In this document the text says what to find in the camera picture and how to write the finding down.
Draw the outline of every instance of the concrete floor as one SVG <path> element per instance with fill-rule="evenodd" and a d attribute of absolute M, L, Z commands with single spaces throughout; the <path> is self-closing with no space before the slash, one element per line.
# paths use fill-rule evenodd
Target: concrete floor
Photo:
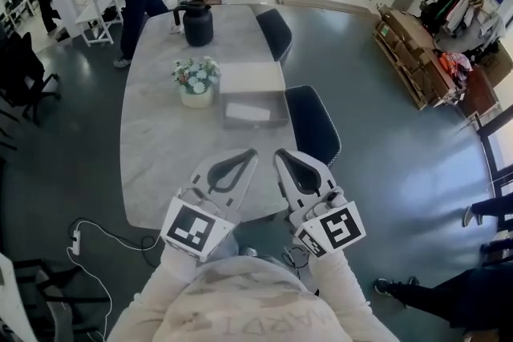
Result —
<path fill-rule="evenodd" d="M 371 284 L 377 277 L 406 280 L 415 274 L 433 286 L 479 262 L 479 245 L 493 237 L 495 222 L 485 218 L 481 227 L 461 228 L 464 207 L 491 195 L 477 135 L 470 127 L 460 130 L 465 121 L 451 107 L 416 110 L 372 39 L 371 19 L 327 10 L 279 10 L 295 38 L 284 65 L 285 82 L 314 86 L 341 136 L 333 174 L 356 201 L 368 233 L 346 254 L 374 311 L 401 341 L 460 341 L 461 331 L 374 295 Z M 129 226 L 124 214 L 119 121 L 127 71 L 111 67 L 117 54 L 117 46 L 87 48 L 81 38 L 40 54 L 47 71 L 61 75 L 63 98 L 40 107 L 39 129 L 25 122 L 9 127 L 20 148 L 5 153 L 2 187 L 1 221 L 12 259 L 43 258 L 70 267 L 67 227 L 79 216 L 134 241 L 150 232 Z M 239 241 L 280 255 L 291 239 L 280 219 L 272 228 L 264 223 L 240 227 Z M 152 261 L 158 261 L 160 249 L 149 252 Z M 83 227 L 79 261 L 114 298 L 110 328 L 152 269 L 140 252 L 120 247 L 93 227 Z M 71 291 L 103 293 L 86 276 Z M 102 326 L 107 306 L 85 309 L 91 322 Z"/>

